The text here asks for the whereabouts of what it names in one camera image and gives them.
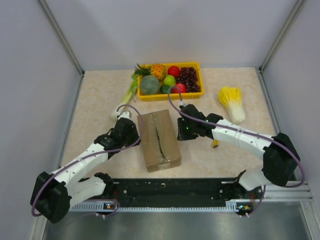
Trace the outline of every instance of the leek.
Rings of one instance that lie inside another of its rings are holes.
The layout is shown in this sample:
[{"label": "leek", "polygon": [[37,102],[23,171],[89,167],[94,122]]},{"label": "leek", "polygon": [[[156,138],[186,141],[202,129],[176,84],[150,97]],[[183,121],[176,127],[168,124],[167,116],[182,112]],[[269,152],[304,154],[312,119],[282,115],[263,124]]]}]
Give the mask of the leek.
[{"label": "leek", "polygon": [[118,106],[110,113],[109,118],[113,121],[117,121],[118,116],[124,111],[124,107],[120,108],[119,111],[117,109],[123,105],[123,104],[128,104],[131,98],[135,95],[137,89],[138,89],[138,76],[137,74],[132,74],[131,78],[133,79],[131,86],[129,87],[128,91],[126,91],[126,94],[122,98],[121,102],[119,103]]}]

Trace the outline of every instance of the cable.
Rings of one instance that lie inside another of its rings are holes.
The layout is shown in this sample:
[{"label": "cable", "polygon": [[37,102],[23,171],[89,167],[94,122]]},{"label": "cable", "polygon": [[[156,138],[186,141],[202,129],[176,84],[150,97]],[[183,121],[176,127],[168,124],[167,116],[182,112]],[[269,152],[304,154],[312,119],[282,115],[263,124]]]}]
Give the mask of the cable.
[{"label": "cable", "polygon": [[65,224],[65,225],[60,229],[60,231],[58,231],[58,232],[53,229],[53,224],[51,224],[51,225],[50,225],[51,233],[52,233],[53,235],[55,235],[55,236],[60,235],[64,229],[66,229],[66,228],[69,227],[71,224],[74,224],[76,221],[78,221],[78,220],[80,220],[80,219],[82,219],[82,218],[84,218],[84,217],[86,217],[86,216],[92,216],[92,215],[99,216],[99,215],[101,215],[101,216],[103,217],[103,219],[105,219],[105,218],[109,218],[109,217],[113,216],[113,215],[119,210],[119,208],[120,208],[120,203],[119,203],[117,200],[114,200],[114,199],[105,199],[104,201],[109,201],[109,202],[115,203],[116,206],[117,206],[117,208],[116,208],[114,211],[112,211],[110,214],[107,214],[107,215],[104,215],[104,214],[101,214],[101,213],[96,213],[96,212],[89,212],[89,213],[82,214],[82,215],[76,217],[75,219],[73,219],[72,221],[68,222],[67,224]]},{"label": "cable", "polygon": [[[212,126],[216,126],[216,127],[219,127],[219,128],[224,128],[224,129],[229,129],[229,130],[232,130],[232,131],[235,131],[235,132],[238,132],[239,130],[237,128],[234,128],[234,127],[231,127],[231,126],[226,126],[226,125],[222,125],[222,124],[217,124],[217,123],[213,123],[213,122],[209,122],[209,121],[204,121],[204,120],[201,120],[201,119],[198,119],[198,118],[195,118],[193,116],[189,116],[187,114],[185,114],[184,112],[180,111],[180,109],[178,109],[174,103],[172,102],[171,100],[171,96],[170,96],[170,91],[172,88],[176,88],[178,93],[179,93],[179,97],[180,97],[180,103],[183,101],[182,100],[182,96],[181,96],[181,93],[180,93],[180,90],[175,87],[175,86],[171,86],[169,87],[168,89],[168,99],[169,99],[169,102],[171,104],[171,106],[180,114],[180,115],[183,115],[185,116],[186,118],[189,118],[191,120],[194,120],[194,121],[197,121],[199,123],[203,123],[203,124],[208,124],[208,125],[212,125]],[[283,188],[297,188],[297,187],[300,187],[301,185],[304,184],[305,182],[305,179],[306,179],[306,172],[304,170],[304,167],[302,166],[301,162],[298,160],[298,158],[286,147],[284,146],[283,144],[269,138],[269,137],[266,137],[266,136],[263,136],[263,135],[260,135],[260,134],[256,134],[256,133],[253,133],[253,132],[249,132],[249,131],[241,131],[241,133],[243,134],[247,134],[247,135],[250,135],[250,136],[253,136],[253,137],[256,137],[256,138],[261,138],[261,139],[264,139],[264,140],[267,140],[277,146],[279,146],[280,148],[282,148],[283,150],[285,150],[289,155],[290,157],[292,157],[294,159],[294,161],[296,162],[296,164],[299,166],[299,169],[301,171],[301,181],[298,183],[298,184],[295,184],[295,185],[288,185],[288,186],[283,186]]]},{"label": "cable", "polygon": [[34,198],[34,201],[32,203],[32,208],[31,208],[31,214],[32,216],[34,217],[39,217],[41,216],[42,214],[41,213],[36,213],[35,212],[35,209],[36,209],[36,204],[39,200],[39,197],[41,196],[41,194],[43,193],[43,191],[45,190],[45,188],[47,187],[47,185],[56,177],[58,176],[60,173],[62,173],[63,171],[65,171],[66,169],[70,168],[71,166],[77,164],[79,161],[82,161],[82,160],[85,160],[87,158],[90,158],[92,156],[96,156],[96,155],[100,155],[100,154],[106,154],[106,153],[114,153],[114,152],[119,152],[119,151],[123,151],[123,150],[126,150],[126,149],[129,149],[131,147],[134,147],[141,139],[141,137],[143,136],[144,132],[145,132],[145,122],[144,122],[144,119],[142,118],[140,112],[132,105],[130,104],[123,104],[121,106],[118,107],[117,111],[122,108],[122,107],[130,107],[132,108],[139,116],[140,120],[141,120],[141,125],[142,125],[142,130],[141,130],[141,134],[140,136],[138,137],[138,139],[132,143],[131,145],[129,146],[126,146],[126,147],[123,147],[123,148],[118,148],[118,149],[112,149],[112,150],[107,150],[107,151],[98,151],[98,152],[95,152],[95,153],[91,153],[89,155],[86,155],[86,156],[83,156],[81,159],[78,159],[76,161],[73,161],[71,163],[69,163],[68,165],[62,167],[61,169],[59,169],[59,171],[57,171],[55,174],[53,174],[43,185],[42,187],[40,188],[39,192],[37,193],[37,195],[35,196]]},{"label": "cable", "polygon": [[254,194],[251,192],[250,193],[250,197],[251,197],[251,201],[250,201],[250,204],[253,206],[254,204],[255,204],[255,196],[254,196]]},{"label": "cable", "polygon": [[256,206],[253,208],[252,212],[248,213],[247,217],[251,217],[258,209],[258,207],[260,206],[260,204],[262,203],[262,200],[265,197],[265,193],[266,193],[266,185],[263,185],[263,190],[262,190],[262,195],[260,197],[260,200],[258,201],[258,203],[256,204]]}]

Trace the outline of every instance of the small yellow item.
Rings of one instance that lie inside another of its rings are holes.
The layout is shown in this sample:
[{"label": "small yellow item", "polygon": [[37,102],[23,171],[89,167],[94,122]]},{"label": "small yellow item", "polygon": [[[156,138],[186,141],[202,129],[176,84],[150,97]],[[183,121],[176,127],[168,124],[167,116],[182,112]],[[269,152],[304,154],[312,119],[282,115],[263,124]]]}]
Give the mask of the small yellow item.
[{"label": "small yellow item", "polygon": [[213,142],[211,144],[211,147],[213,149],[216,149],[217,147],[219,147],[219,141],[218,140],[213,140]]},{"label": "small yellow item", "polygon": [[240,87],[224,86],[219,91],[219,101],[227,109],[231,122],[239,124],[246,119]]}]

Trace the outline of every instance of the grapes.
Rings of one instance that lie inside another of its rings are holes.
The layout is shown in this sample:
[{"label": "grapes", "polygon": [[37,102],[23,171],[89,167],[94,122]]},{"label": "grapes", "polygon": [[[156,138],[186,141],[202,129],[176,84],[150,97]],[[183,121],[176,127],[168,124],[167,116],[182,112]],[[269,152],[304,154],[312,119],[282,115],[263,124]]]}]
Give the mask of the grapes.
[{"label": "grapes", "polygon": [[176,79],[176,83],[182,83],[186,86],[187,93],[199,93],[201,92],[200,86],[197,85],[197,71],[194,67],[182,67],[180,75]]}]

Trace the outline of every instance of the white wall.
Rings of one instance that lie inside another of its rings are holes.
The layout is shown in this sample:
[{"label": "white wall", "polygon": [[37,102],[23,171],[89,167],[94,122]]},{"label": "white wall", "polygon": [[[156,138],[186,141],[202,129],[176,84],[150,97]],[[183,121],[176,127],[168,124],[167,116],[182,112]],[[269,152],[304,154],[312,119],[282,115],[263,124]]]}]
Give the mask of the white wall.
[{"label": "white wall", "polygon": [[295,0],[47,0],[85,70],[260,66]]},{"label": "white wall", "polygon": [[58,166],[80,76],[35,0],[0,1],[0,239],[29,239],[38,174]]},{"label": "white wall", "polygon": [[283,131],[320,209],[320,1],[308,0],[265,71]]}]

